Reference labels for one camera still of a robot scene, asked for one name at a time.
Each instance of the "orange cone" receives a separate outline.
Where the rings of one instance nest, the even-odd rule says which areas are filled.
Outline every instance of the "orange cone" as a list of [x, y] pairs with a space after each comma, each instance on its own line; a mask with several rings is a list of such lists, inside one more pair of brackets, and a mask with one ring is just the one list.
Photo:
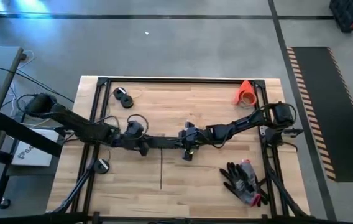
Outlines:
[[237, 91], [232, 104], [238, 105], [243, 102], [245, 105], [254, 105], [257, 102], [257, 97], [254, 93], [254, 87], [250, 84], [248, 80], [244, 80], [241, 84], [239, 90]]

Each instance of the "black metal frame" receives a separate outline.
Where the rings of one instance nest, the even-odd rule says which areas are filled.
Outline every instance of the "black metal frame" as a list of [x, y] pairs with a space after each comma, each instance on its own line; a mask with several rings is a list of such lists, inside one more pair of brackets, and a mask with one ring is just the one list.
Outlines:
[[[94, 121], [95, 120], [95, 115], [98, 109], [98, 103], [99, 103], [99, 95], [101, 93], [102, 87], [105, 85], [105, 97], [103, 98], [103, 103], [102, 103], [102, 109], [101, 109], [101, 115], [100, 118], [104, 118], [106, 114], [106, 108], [108, 106], [108, 100], [109, 97], [109, 91], [111, 87], [112, 82], [141, 82], [141, 83], [203, 83], [203, 84], [241, 84], [243, 78], [165, 78], [165, 77], [99, 77], [95, 89], [95, 95], [94, 95], [94, 101], [91, 109], [91, 115], [90, 115], [90, 120]], [[262, 102], [263, 104], [268, 103], [268, 98], [267, 98], [267, 93], [266, 93], [266, 86], [264, 80], [250, 80], [250, 83], [255, 86], [254, 91], [255, 95], [258, 96], [258, 90], [260, 90], [260, 93], [262, 95]], [[257, 101], [255, 105], [255, 109], [259, 108], [259, 101]], [[260, 129], [259, 134], [260, 134], [260, 140], [262, 142], [262, 139], [265, 136], [261, 135]], [[94, 151], [93, 151], [93, 159], [98, 158], [98, 153], [99, 153], [99, 147], [100, 144], [95, 144], [94, 145]], [[262, 158], [265, 159], [270, 159], [270, 157], [267, 154], [267, 150], [264, 148], [263, 144], [261, 144], [261, 150], [262, 150]], [[88, 158], [88, 152], [90, 149], [89, 144], [84, 145], [83, 149], [83, 154], [81, 157], [81, 162], [80, 162], [80, 167], [79, 167], [79, 173], [78, 173], [78, 178], [82, 175], [82, 172], [85, 169], [86, 166], [86, 161]], [[278, 152], [277, 148], [273, 147], [272, 148], [272, 158], [273, 158], [273, 163], [275, 166], [275, 172], [278, 178], [283, 182], [282, 180], [282, 172], [280, 168], [280, 161], [278, 160]], [[268, 189], [268, 194], [270, 197], [269, 205], [270, 205], [270, 214], [272, 217], [277, 216], [277, 210], [276, 210], [276, 203], [275, 203], [275, 196], [274, 196], [274, 191], [273, 191], [273, 184], [272, 180], [268, 176], [268, 174], [265, 172], [265, 179], [266, 179], [266, 185]], [[89, 204], [91, 201], [91, 194], [93, 191], [93, 182], [94, 182], [94, 176], [90, 177], [88, 180], [88, 185], [86, 188], [86, 195], [85, 199], [83, 202], [83, 212], [88, 213], [89, 209]], [[288, 207], [286, 202], [284, 201], [283, 197], [280, 196], [281, 200], [281, 205], [282, 205], [282, 213], [283, 215], [288, 215]], [[73, 201], [73, 204], [71, 206], [71, 212], [76, 212], [77, 207], [78, 207], [78, 201], [79, 201], [79, 196], [76, 197], [76, 199]], [[100, 220], [112, 220], [116, 221], [120, 217], [101, 217]]]

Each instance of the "wooden tabletop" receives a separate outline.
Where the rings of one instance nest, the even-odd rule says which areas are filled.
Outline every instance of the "wooden tabletop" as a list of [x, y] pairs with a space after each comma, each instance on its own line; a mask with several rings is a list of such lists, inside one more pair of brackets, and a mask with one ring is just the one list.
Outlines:
[[[97, 79], [82, 77], [80, 80], [73, 111], [85, 118], [89, 118]], [[265, 83], [269, 102], [284, 101], [279, 79], [265, 79]], [[252, 108], [231, 105], [239, 87], [235, 84], [111, 82], [111, 92], [120, 86], [135, 102], [132, 108], [124, 109], [110, 96], [108, 113], [119, 119], [123, 131], [127, 117], [136, 113], [147, 118], [147, 134], [177, 136], [186, 121], [203, 128], [209, 124], [227, 124], [253, 112]], [[136, 120], [144, 125], [140, 118]], [[115, 124], [112, 118], [106, 122]], [[58, 207], [74, 187], [82, 150], [83, 143], [78, 141], [63, 147], [47, 210]], [[282, 146], [278, 151], [285, 187], [302, 210], [309, 213], [295, 149]], [[111, 171], [95, 176], [89, 212], [113, 217], [191, 218], [260, 218], [261, 214], [270, 214], [269, 206], [244, 205], [223, 186], [225, 180], [219, 173], [219, 168], [225, 168], [227, 162], [250, 159], [258, 178], [264, 178], [256, 128], [236, 134], [222, 149], [200, 147], [191, 162], [181, 158], [182, 152], [150, 149], [142, 157], [138, 152], [101, 146], [99, 158], [108, 159], [111, 153]], [[275, 192], [277, 210], [281, 213]], [[80, 210], [83, 198], [80, 197]]]

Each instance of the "work glove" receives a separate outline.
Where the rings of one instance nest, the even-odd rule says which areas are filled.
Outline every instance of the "work glove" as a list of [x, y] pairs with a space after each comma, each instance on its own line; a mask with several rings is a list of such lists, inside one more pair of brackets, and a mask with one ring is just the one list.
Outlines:
[[267, 204], [267, 195], [260, 189], [254, 169], [249, 161], [243, 161], [240, 165], [233, 162], [226, 164], [227, 171], [219, 171], [230, 182], [224, 182], [224, 185], [244, 204], [252, 206], [261, 206], [261, 201]]

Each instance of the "black floor mat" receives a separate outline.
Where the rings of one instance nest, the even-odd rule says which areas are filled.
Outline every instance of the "black floor mat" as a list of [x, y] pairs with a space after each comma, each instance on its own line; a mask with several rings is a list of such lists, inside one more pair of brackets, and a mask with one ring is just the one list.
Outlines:
[[331, 49], [293, 47], [288, 54], [326, 175], [353, 182], [353, 101]]

